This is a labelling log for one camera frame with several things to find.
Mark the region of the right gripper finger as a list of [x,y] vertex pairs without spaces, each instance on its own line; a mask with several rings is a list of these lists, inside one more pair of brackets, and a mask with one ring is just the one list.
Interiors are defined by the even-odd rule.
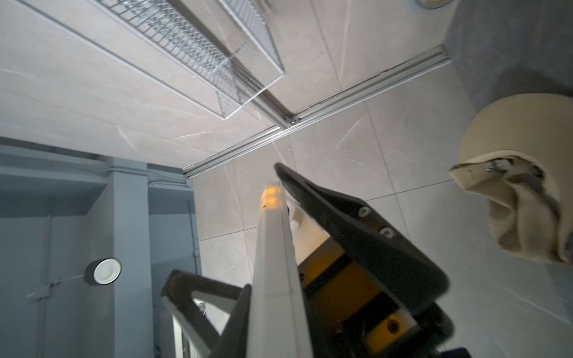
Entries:
[[210,354],[210,358],[246,357],[251,298],[252,286],[247,284],[241,289],[234,309]]

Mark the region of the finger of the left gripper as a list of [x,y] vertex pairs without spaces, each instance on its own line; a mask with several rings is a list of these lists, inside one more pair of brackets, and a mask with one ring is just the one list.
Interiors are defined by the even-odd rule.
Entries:
[[197,352],[209,354],[220,334],[196,302],[204,301],[231,313],[241,291],[238,286],[174,269],[164,283],[161,298]]

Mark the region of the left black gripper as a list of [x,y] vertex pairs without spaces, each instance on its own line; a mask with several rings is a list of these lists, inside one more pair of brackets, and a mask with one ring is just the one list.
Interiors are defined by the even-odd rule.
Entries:
[[295,220],[315,357],[469,356],[465,348],[440,350],[454,334],[451,319],[430,306],[449,289],[441,268],[365,201],[318,186],[282,163],[274,170],[317,223]]

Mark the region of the white remote control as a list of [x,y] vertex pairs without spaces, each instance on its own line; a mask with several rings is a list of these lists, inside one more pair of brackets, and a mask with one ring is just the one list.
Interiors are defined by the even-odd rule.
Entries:
[[279,182],[264,186],[249,313],[247,357],[312,357],[303,293]]

